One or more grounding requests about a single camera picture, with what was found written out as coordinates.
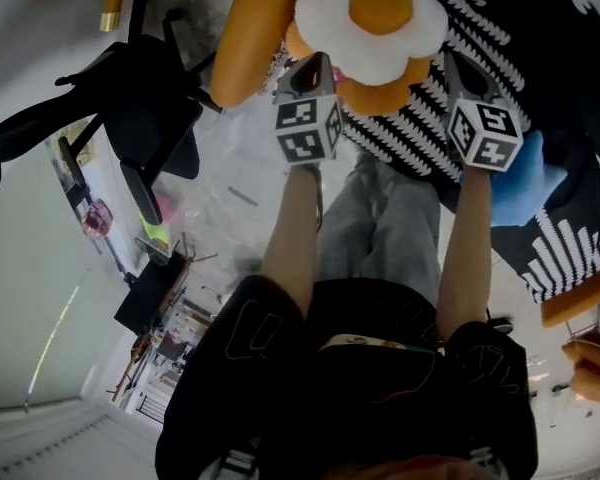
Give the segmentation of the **orange flower cushion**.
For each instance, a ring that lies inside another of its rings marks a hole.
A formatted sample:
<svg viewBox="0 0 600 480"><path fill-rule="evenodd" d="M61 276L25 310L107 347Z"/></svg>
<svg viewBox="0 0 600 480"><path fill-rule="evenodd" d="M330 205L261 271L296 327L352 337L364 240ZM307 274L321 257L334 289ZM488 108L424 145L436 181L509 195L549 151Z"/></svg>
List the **orange flower cushion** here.
<svg viewBox="0 0 600 480"><path fill-rule="evenodd" d="M332 65L336 93L357 114L383 116L395 113L408 104L410 87L427 79L432 59L432 56L410 58L398 79L379 86L362 84Z"/></svg>

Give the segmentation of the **black top wooden table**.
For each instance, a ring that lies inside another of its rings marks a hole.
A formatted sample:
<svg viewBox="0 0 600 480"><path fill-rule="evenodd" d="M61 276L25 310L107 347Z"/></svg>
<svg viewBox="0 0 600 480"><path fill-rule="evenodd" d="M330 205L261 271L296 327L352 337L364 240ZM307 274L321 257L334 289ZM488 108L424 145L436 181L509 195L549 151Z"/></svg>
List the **black top wooden table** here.
<svg viewBox="0 0 600 480"><path fill-rule="evenodd" d="M148 262L138 276L131 272L125 274L124 281L129 292L114 319L142 337L163 324L167 310L183 293L192 265L215 258L217 253L199 257L194 246L188 248L185 234L178 241L183 252L174 248L170 256L139 238L136 242L145 250Z"/></svg>

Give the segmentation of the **orange upholstered stool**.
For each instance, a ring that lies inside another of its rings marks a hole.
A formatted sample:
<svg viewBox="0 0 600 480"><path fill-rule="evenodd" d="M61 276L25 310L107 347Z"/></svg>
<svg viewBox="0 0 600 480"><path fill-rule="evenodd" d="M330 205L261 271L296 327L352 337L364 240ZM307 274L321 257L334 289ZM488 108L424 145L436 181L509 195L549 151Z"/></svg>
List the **orange upholstered stool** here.
<svg viewBox="0 0 600 480"><path fill-rule="evenodd" d="M576 335L562 351L573 365L571 389L582 399L600 403L600 331Z"/></svg>

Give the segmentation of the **blue star cushion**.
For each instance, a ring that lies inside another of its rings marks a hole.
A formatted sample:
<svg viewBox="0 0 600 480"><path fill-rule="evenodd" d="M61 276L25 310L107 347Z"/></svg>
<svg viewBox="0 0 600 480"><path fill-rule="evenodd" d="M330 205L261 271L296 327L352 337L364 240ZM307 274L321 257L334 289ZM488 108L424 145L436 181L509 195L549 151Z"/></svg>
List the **blue star cushion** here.
<svg viewBox="0 0 600 480"><path fill-rule="evenodd" d="M567 170L547 163L543 154L544 135L530 133L506 172L464 165L456 216L463 223L477 224L470 210L478 208L473 198L485 200L485 182L490 189L492 227L525 226L547 203L558 186L566 180Z"/></svg>

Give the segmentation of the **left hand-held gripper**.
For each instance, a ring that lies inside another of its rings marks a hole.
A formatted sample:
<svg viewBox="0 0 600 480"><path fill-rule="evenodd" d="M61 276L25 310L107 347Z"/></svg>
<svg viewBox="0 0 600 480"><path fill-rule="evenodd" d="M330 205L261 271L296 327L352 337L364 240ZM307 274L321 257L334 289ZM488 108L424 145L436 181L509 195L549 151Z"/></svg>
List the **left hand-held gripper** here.
<svg viewBox="0 0 600 480"><path fill-rule="evenodd" d="M274 135L290 164L332 160L343 131L329 56L316 52L278 80Z"/></svg>

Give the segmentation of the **person's grey jeans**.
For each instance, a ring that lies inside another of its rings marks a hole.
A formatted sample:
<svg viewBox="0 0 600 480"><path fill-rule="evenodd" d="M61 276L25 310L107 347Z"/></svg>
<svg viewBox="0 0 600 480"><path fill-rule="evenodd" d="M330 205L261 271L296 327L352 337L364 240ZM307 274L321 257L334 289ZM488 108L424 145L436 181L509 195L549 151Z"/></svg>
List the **person's grey jeans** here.
<svg viewBox="0 0 600 480"><path fill-rule="evenodd" d="M433 185L362 153L324 214L319 281L370 278L438 302L440 202Z"/></svg>

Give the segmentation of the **green star plush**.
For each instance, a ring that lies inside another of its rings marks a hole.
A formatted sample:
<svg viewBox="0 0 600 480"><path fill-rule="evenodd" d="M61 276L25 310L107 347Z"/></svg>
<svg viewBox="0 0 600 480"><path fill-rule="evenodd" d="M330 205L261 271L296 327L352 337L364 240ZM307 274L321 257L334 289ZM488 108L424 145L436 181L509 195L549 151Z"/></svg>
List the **green star plush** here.
<svg viewBox="0 0 600 480"><path fill-rule="evenodd" d="M162 249L167 250L170 245L169 226L166 223L163 223L161 225L149 224L144 219L142 214L139 214L139 218L147 236L151 240L156 241Z"/></svg>

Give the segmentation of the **clear plastic storage box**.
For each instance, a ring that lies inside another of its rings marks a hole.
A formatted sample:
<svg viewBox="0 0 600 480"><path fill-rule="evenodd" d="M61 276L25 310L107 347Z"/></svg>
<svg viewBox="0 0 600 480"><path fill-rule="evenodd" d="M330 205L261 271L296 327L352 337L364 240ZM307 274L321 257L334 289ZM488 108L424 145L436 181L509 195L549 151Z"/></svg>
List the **clear plastic storage box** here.
<svg viewBox="0 0 600 480"><path fill-rule="evenodd" d="M176 202L187 242L216 253L223 268L235 257L259 257L273 230L290 170L273 136L273 98L255 96L221 114L204 110L193 127L199 173L162 174L160 192Z"/></svg>

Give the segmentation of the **pink transparent container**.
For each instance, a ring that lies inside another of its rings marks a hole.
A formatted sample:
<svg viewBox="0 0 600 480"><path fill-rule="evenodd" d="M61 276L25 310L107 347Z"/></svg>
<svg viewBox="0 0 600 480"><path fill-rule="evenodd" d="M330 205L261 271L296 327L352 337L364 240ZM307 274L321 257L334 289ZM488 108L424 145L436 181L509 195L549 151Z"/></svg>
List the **pink transparent container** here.
<svg viewBox="0 0 600 480"><path fill-rule="evenodd" d="M101 199L93 201L82 218L84 234L92 240L104 238L110 231L113 223L112 214Z"/></svg>

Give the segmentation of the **person's right forearm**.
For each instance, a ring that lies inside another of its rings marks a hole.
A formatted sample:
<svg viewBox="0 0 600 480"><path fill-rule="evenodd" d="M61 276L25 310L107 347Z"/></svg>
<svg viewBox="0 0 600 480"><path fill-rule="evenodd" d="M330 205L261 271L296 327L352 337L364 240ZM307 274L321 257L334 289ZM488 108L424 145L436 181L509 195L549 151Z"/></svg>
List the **person's right forearm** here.
<svg viewBox="0 0 600 480"><path fill-rule="evenodd" d="M490 173L466 167L438 297L436 327L442 341L462 325L486 319L491 272Z"/></svg>

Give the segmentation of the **clear plastic bin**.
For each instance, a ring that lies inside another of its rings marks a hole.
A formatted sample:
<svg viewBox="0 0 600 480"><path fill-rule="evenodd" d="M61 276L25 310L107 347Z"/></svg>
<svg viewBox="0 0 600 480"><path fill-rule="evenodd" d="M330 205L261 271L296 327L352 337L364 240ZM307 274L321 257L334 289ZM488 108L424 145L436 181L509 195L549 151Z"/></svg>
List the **clear plastic bin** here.
<svg viewBox="0 0 600 480"><path fill-rule="evenodd" d="M158 190L156 198L162 215L162 223L169 226L170 245L167 250L162 249L159 244L151 240L142 226L142 230L134 238L135 244L150 258L158 262L167 262L174 252L187 257L192 252L192 246L188 243L184 229L184 212L181 199L165 190Z"/></svg>

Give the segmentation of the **black office chair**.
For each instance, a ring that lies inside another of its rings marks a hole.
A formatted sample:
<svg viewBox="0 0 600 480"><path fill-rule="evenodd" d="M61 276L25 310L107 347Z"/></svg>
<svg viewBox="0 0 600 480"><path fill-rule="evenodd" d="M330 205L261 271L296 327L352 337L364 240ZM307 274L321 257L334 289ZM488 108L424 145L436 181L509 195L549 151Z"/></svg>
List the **black office chair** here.
<svg viewBox="0 0 600 480"><path fill-rule="evenodd" d="M106 131L129 191L144 220L160 225L161 210L153 185L163 172L193 180L199 155L193 132L204 109L220 112L201 86L202 72L213 63L209 55L186 69L173 25L180 8L162 20L162 37L144 33L148 0L133 0L128 39L115 42L82 71L61 77L56 85L70 91L26 108L0 123L1 166L13 161L60 129L88 118L75 142L59 142L77 182L77 155L99 128Z"/></svg>

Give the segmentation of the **person's black shoe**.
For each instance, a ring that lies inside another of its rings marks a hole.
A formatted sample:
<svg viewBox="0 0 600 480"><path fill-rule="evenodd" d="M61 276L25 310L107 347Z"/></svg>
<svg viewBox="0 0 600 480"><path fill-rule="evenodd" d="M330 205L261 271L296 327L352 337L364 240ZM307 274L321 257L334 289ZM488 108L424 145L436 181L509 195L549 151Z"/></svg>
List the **person's black shoe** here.
<svg viewBox="0 0 600 480"><path fill-rule="evenodd" d="M513 321L508 316L492 317L490 312L487 312L487 324L504 335L509 335L513 329Z"/></svg>

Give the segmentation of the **person's black printed shirt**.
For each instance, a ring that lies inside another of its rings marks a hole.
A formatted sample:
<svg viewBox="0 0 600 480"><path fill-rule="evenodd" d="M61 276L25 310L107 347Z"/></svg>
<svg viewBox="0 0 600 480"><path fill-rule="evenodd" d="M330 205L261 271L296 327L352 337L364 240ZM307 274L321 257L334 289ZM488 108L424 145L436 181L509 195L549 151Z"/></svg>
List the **person's black printed shirt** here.
<svg viewBox="0 0 600 480"><path fill-rule="evenodd" d="M342 466L453 458L502 480L538 466L525 350L483 322L440 342L416 291L315 285L302 315L245 278L189 359L158 440L159 480L318 480Z"/></svg>

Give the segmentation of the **white flower cushion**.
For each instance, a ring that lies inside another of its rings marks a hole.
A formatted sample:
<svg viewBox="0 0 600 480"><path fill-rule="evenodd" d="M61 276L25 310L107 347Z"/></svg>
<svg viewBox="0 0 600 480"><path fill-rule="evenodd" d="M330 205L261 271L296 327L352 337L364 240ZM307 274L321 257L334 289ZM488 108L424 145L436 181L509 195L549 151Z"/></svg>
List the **white flower cushion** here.
<svg viewBox="0 0 600 480"><path fill-rule="evenodd" d="M393 82L411 60L437 53L448 31L437 0L296 0L295 23L312 50L367 86Z"/></svg>

